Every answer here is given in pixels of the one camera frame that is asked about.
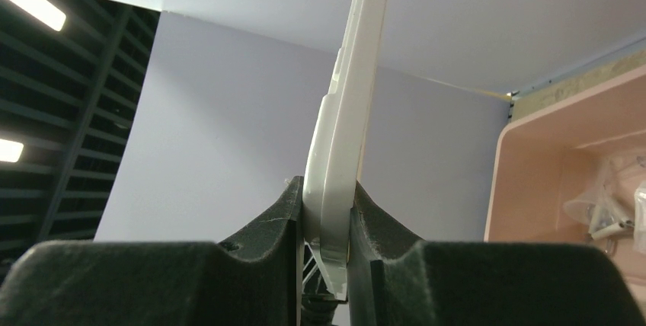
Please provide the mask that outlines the clear plastic funnel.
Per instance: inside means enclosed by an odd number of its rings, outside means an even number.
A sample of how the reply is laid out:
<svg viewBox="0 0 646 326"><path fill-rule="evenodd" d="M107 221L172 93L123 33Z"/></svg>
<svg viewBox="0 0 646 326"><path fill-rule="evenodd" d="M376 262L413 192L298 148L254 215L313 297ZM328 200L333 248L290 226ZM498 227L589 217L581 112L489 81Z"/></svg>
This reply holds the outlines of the clear plastic funnel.
<svg viewBox="0 0 646 326"><path fill-rule="evenodd" d="M566 201L562 207L571 219L581 224L602 226L612 223L603 185L586 189L574 199Z"/></svg>

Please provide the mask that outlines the small white plastic bag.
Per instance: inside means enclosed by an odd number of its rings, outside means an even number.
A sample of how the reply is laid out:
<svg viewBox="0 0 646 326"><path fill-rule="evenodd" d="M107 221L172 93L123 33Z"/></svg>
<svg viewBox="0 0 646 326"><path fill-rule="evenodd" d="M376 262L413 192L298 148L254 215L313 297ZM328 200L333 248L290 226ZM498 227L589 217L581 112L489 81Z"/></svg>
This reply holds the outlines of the small white plastic bag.
<svg viewBox="0 0 646 326"><path fill-rule="evenodd" d="M642 181L634 192L634 204L633 249L640 254L645 254L645 181Z"/></svg>

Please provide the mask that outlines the white bin lid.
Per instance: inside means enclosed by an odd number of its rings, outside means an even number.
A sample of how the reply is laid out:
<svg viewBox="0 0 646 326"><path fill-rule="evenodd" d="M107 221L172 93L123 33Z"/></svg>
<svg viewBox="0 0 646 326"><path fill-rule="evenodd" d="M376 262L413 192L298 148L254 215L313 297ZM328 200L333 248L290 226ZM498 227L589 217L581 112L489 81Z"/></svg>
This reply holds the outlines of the white bin lid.
<svg viewBox="0 0 646 326"><path fill-rule="evenodd" d="M363 158L387 0L352 0L305 166L303 234L327 291L347 300L350 211Z"/></svg>

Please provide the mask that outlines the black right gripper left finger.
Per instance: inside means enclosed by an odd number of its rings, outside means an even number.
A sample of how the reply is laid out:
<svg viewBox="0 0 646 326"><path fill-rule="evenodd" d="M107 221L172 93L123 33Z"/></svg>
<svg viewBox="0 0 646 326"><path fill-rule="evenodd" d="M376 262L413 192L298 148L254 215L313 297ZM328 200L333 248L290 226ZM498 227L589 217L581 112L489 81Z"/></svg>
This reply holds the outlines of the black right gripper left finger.
<svg viewBox="0 0 646 326"><path fill-rule="evenodd" d="M46 241L11 267L3 325L297 325L303 179L220 242Z"/></svg>

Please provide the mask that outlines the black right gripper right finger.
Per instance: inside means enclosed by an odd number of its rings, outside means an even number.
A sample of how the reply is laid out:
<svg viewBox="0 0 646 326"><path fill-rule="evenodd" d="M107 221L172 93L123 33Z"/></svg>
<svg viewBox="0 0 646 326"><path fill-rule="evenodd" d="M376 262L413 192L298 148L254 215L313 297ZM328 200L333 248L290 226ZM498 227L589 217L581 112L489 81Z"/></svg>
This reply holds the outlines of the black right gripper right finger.
<svg viewBox="0 0 646 326"><path fill-rule="evenodd" d="M426 241L357 186L353 325L643 325L618 268L585 245Z"/></svg>

